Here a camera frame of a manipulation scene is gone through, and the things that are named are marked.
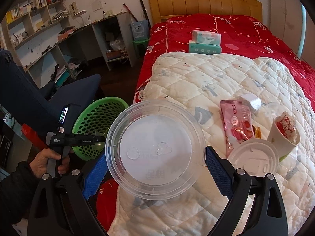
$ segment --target green plastic basket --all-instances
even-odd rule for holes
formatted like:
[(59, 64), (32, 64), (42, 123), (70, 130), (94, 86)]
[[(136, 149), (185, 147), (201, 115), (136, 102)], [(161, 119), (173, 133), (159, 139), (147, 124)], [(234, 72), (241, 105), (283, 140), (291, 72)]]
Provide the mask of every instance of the green plastic basket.
[[(106, 97), (90, 104), (79, 116), (72, 133), (94, 135), (99, 132), (107, 135), (117, 116), (128, 108), (128, 104), (117, 97)], [(94, 146), (76, 146), (72, 147), (75, 154), (82, 160), (91, 160), (96, 158), (101, 151), (95, 150)]]

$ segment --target blue gripper pad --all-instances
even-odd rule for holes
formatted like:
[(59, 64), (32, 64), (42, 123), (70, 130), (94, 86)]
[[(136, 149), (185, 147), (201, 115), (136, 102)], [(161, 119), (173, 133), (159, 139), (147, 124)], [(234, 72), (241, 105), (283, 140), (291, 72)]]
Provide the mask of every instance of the blue gripper pad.
[(108, 166), (106, 163), (105, 153), (96, 163), (91, 172), (87, 175), (84, 181), (83, 196), (88, 200), (91, 196), (95, 195), (106, 172), (108, 171)]
[(206, 148), (206, 165), (220, 193), (231, 200), (233, 195), (232, 180), (218, 159), (215, 157), (209, 146)]

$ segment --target stick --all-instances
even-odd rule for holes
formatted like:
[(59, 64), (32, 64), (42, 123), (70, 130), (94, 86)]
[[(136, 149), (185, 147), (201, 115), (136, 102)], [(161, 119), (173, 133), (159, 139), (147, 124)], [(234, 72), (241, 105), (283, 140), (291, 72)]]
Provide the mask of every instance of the stick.
[(148, 21), (148, 24), (149, 24), (149, 29), (151, 29), (151, 24), (150, 24), (150, 20), (149, 20), (149, 17), (148, 17), (148, 14), (146, 12), (146, 9), (145, 9), (145, 6), (144, 6), (144, 3), (142, 0), (140, 0), (140, 3), (141, 3), (141, 7), (142, 7), (142, 11), (144, 13), (144, 17), (145, 19)]
[(123, 6), (126, 7), (126, 9), (127, 9), (128, 12), (130, 13), (130, 15), (134, 18), (134, 20), (135, 20), (136, 22), (138, 22), (139, 20), (137, 20), (137, 18), (132, 14), (132, 12), (129, 10), (129, 8), (127, 7), (127, 5), (126, 5), (125, 3), (123, 4)]

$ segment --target white tissue box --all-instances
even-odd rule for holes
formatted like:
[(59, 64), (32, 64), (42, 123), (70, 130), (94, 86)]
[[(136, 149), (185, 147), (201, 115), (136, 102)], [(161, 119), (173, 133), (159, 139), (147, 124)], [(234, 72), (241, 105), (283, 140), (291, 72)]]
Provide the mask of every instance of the white tissue box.
[(221, 44), (221, 34), (208, 31), (193, 30), (193, 41), (198, 44)]

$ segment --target metal screw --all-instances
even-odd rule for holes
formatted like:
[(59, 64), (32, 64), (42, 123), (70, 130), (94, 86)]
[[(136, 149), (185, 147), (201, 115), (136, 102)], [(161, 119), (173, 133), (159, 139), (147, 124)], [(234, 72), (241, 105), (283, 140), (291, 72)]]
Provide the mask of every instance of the metal screw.
[(80, 174), (80, 170), (72, 170), (71, 174), (72, 174), (73, 176), (77, 176), (77, 175)]
[(11, 63), (11, 58), (10, 58), (9, 54), (4, 54), (4, 59), (5, 59), (5, 61), (7, 61), (7, 63)]
[(44, 179), (44, 180), (46, 180), (46, 179), (48, 179), (49, 178), (49, 174), (43, 174), (43, 176), (42, 176), (42, 179)]
[(243, 169), (237, 169), (236, 172), (237, 172), (239, 175), (245, 175), (245, 170), (243, 170)]
[(267, 177), (268, 177), (268, 179), (270, 179), (270, 180), (274, 180), (274, 179), (275, 179), (275, 177), (273, 176), (273, 174), (268, 174)]

